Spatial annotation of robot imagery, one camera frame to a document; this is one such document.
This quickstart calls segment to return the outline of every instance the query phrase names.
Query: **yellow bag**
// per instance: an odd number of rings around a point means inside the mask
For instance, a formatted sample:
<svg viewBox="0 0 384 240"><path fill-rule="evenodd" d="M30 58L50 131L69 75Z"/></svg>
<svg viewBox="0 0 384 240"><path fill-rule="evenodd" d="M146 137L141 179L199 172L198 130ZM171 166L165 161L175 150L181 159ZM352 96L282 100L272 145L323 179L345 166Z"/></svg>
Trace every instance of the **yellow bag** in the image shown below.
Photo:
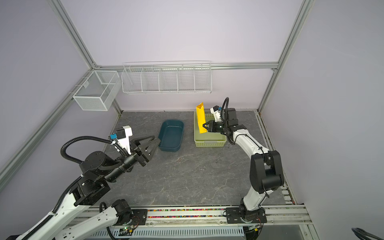
<svg viewBox="0 0 384 240"><path fill-rule="evenodd" d="M207 129L205 129L203 127L203 124L206 123L206 121L205 121L205 112L204 112L204 103L200 103L196 107L196 115L197 115L197 124L199 125L200 133L208 132Z"/></svg>

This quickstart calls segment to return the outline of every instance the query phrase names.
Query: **white wire basket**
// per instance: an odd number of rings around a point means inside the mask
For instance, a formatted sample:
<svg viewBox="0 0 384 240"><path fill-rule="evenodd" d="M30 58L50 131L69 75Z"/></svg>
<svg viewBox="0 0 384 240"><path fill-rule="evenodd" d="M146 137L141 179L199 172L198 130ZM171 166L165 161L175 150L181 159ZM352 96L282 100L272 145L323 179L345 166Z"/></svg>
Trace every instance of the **white wire basket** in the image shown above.
<svg viewBox="0 0 384 240"><path fill-rule="evenodd" d="M145 93L210 93L210 62L161 65L124 65L122 90L127 94Z"/></svg>
<svg viewBox="0 0 384 240"><path fill-rule="evenodd" d="M94 70L86 78L73 98L82 110L108 111L121 88L117 71Z"/></svg>

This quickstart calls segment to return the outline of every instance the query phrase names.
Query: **white wire shelf divider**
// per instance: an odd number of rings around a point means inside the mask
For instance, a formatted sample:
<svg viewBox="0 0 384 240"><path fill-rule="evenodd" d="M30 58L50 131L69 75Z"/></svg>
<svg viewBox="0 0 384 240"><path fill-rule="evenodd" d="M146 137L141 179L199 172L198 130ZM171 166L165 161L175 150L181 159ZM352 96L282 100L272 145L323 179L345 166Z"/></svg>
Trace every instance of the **white wire shelf divider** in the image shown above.
<svg viewBox="0 0 384 240"><path fill-rule="evenodd" d="M127 94L210 93L209 61L123 63L122 90Z"/></svg>
<svg viewBox="0 0 384 240"><path fill-rule="evenodd" d="M74 93L82 110L108 111L121 88L117 71L94 70Z"/></svg>

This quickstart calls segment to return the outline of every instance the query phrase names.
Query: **dark blue container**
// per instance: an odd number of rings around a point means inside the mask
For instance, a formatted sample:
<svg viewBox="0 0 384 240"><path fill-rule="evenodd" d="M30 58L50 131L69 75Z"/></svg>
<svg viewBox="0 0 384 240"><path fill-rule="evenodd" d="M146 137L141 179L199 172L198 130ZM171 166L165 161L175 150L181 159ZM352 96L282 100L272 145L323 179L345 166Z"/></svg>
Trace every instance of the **dark blue container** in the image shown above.
<svg viewBox="0 0 384 240"><path fill-rule="evenodd" d="M176 152L181 147L184 123L180 120L168 119L161 125L159 148L165 152Z"/></svg>

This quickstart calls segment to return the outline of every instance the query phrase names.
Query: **gray table surface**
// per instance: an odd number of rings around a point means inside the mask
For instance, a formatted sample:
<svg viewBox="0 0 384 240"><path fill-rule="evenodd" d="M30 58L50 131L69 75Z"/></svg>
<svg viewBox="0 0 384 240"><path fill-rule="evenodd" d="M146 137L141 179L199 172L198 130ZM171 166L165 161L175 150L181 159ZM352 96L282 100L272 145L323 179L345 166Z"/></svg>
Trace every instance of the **gray table surface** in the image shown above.
<svg viewBox="0 0 384 240"><path fill-rule="evenodd" d="M253 111L237 111L239 123L264 144ZM177 152L157 149L145 167L136 164L130 173L123 174L100 201L111 205L126 199L130 206L160 205L238 205L251 187L250 160L239 145L224 147L195 147L193 112L124 112L115 129L130 125L133 136L158 136L161 124L167 119L184 122L181 148ZM108 146L112 158L119 153ZM275 191L264 205L285 204L281 190Z"/></svg>

